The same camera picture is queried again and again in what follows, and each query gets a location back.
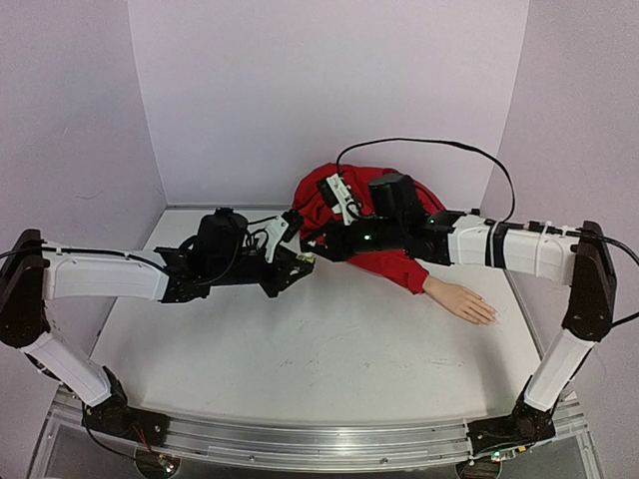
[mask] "finger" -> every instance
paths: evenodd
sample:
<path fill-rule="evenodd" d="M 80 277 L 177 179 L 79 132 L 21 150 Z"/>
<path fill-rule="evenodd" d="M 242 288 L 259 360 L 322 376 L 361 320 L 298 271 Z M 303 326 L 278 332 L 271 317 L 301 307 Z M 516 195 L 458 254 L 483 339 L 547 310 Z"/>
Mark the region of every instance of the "finger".
<path fill-rule="evenodd" d="M 483 322 L 481 322 L 478 318 L 476 318 L 474 315 L 470 314 L 470 311 L 463 311 L 462 313 L 458 314 L 459 317 L 461 317 L 462 319 L 465 319 L 468 322 L 472 322 L 473 324 L 483 324 Z"/>
<path fill-rule="evenodd" d="M 468 307 L 474 311 L 475 313 L 479 314 L 482 318 L 484 318 L 486 321 L 488 321 L 488 323 L 493 323 L 495 322 L 496 318 L 495 315 L 486 310 L 481 308 L 479 305 L 477 305 L 476 303 L 471 303 L 468 305 Z"/>
<path fill-rule="evenodd" d="M 474 309 L 478 312 L 485 311 L 489 316 L 494 317 L 497 314 L 497 310 L 489 304 L 486 304 L 482 300 L 472 301 L 471 304 L 474 306 Z"/>
<path fill-rule="evenodd" d="M 471 296 L 476 297 L 477 299 L 483 299 L 483 297 L 481 297 L 479 294 L 477 294 L 472 289 L 468 289 L 467 287 L 465 287 L 463 290 L 466 291 L 467 293 L 469 293 Z"/>
<path fill-rule="evenodd" d="M 489 317 L 485 316 L 484 314 L 482 314 L 482 313 L 480 313 L 480 312 L 475 311 L 475 310 L 474 310 L 474 309 L 472 309 L 472 308 L 468 308 L 468 309 L 466 310 L 466 313 L 467 313 L 469 316 L 474 317 L 474 318 L 475 318 L 476 320 L 478 320 L 481 324 L 486 324 L 486 325 L 488 325 L 488 324 L 491 324 L 491 323 L 492 323 L 492 321 L 490 320 L 490 318 L 489 318 Z"/>

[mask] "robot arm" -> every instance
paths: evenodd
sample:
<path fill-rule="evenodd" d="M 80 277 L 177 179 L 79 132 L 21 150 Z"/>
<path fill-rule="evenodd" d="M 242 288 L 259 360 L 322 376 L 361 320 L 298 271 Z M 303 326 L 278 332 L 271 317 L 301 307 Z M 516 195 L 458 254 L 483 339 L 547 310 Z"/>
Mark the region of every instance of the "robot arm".
<path fill-rule="evenodd" d="M 176 303 L 207 297 L 213 286 L 251 283 L 276 297 L 313 271 L 312 257 L 281 245 L 300 225 L 292 212 L 276 217 L 266 225 L 267 239 L 259 245 L 246 218 L 219 209 L 203 217 L 198 233 L 178 248 L 131 252 L 62 246 L 27 230 L 0 271 L 0 341 L 73 390 L 89 406 L 91 429 L 137 440 L 127 425 L 149 423 L 145 434 L 158 445 L 168 418 L 129 407 L 115 375 L 64 340 L 46 317 L 45 301 L 126 296 Z"/>
<path fill-rule="evenodd" d="M 319 185 L 325 202 L 339 201 L 336 176 Z M 554 435 L 552 413 L 559 395 L 591 348 L 610 331 L 616 276 L 601 227 L 499 223 L 464 212 L 428 215 L 406 175 L 381 177 L 369 185 L 375 215 L 362 218 L 349 203 L 343 224 L 329 223 L 302 239 L 302 250 L 332 261 L 399 249 L 410 257 L 443 265 L 478 264 L 545 277 L 571 286 L 562 329 L 522 391 L 512 413 L 474 421 L 469 437 L 475 457 L 504 444 L 528 446 Z"/>

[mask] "black bracket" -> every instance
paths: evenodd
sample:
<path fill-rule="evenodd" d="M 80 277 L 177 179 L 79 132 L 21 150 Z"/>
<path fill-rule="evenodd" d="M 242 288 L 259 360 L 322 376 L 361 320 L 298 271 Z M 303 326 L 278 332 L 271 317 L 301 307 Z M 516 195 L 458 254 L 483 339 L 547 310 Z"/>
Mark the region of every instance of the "black bracket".
<path fill-rule="evenodd" d="M 144 434 L 147 444 L 161 446 L 169 428 L 169 416 L 129 406 L 120 381 L 107 367 L 104 370 L 111 382 L 112 395 L 97 406 L 88 407 L 83 414 L 82 424 L 92 431 L 140 442 L 141 438 L 135 430 L 137 428 Z"/>
<path fill-rule="evenodd" d="M 468 424 L 473 456 L 483 457 L 495 451 L 528 447 L 536 442 L 552 439 L 555 436 L 553 413 L 554 408 L 544 412 L 526 404 L 522 392 L 509 415 L 480 419 Z"/>
<path fill-rule="evenodd" d="M 42 288 L 44 269 L 38 230 L 25 230 L 13 249 L 22 250 L 7 258 L 0 270 L 0 341 L 12 347 L 35 342 L 51 330 L 46 319 Z"/>
<path fill-rule="evenodd" d="M 601 226 L 584 222 L 581 230 L 602 236 Z M 581 238 L 574 249 L 575 267 L 568 311 L 562 327 L 586 341 L 601 341 L 610 332 L 614 312 L 617 276 L 606 243 Z"/>

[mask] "red sleeve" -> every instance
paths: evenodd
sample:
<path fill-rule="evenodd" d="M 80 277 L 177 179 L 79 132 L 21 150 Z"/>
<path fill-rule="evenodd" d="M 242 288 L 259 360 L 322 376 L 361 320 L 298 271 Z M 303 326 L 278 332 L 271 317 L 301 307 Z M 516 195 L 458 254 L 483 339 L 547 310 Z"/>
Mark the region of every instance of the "red sleeve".
<path fill-rule="evenodd" d="M 413 294 L 423 293 L 428 271 L 403 251 L 371 252 L 352 257 L 348 262 L 366 271 L 380 274 Z"/>
<path fill-rule="evenodd" d="M 361 212 L 365 216 L 373 213 L 368 183 L 383 175 L 396 173 L 393 169 L 360 168 L 351 165 L 341 166 L 340 171 L 346 184 L 351 187 L 352 193 L 363 203 Z M 304 224 L 300 230 L 301 238 L 331 220 L 341 221 L 341 218 L 326 206 L 318 193 L 318 181 L 335 173 L 335 164 L 323 165 L 312 171 L 300 182 L 293 207 L 304 217 Z M 417 195 L 428 213 L 432 214 L 444 209 L 433 192 L 418 182 L 415 182 L 415 186 L 417 187 Z M 423 292 L 423 282 L 428 277 L 428 271 L 414 259 L 406 257 L 403 251 L 359 254 L 352 257 L 348 262 L 372 273 L 387 277 L 413 294 Z"/>

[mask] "purple wall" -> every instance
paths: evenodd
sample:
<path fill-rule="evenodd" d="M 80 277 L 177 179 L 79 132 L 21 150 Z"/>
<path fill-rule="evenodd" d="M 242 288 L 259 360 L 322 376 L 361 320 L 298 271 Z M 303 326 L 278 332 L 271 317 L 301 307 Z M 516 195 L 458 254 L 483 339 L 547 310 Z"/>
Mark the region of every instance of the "purple wall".
<path fill-rule="evenodd" d="M 126 2 L 0 6 L 0 249 L 26 228 L 77 245 L 133 248 L 166 203 Z M 109 300 L 49 309 L 89 349 Z M 56 384 L 0 346 L 0 476 L 26 475 Z"/>
<path fill-rule="evenodd" d="M 517 191 L 517 220 L 579 226 L 594 220 L 639 251 L 639 4 L 531 1 L 500 159 Z M 503 216 L 505 181 L 493 172 L 484 213 Z M 617 317 L 639 309 L 639 271 L 613 251 Z M 567 288 L 519 276 L 549 344 Z M 637 477 L 639 321 L 613 331 L 577 377 L 606 477 Z"/>

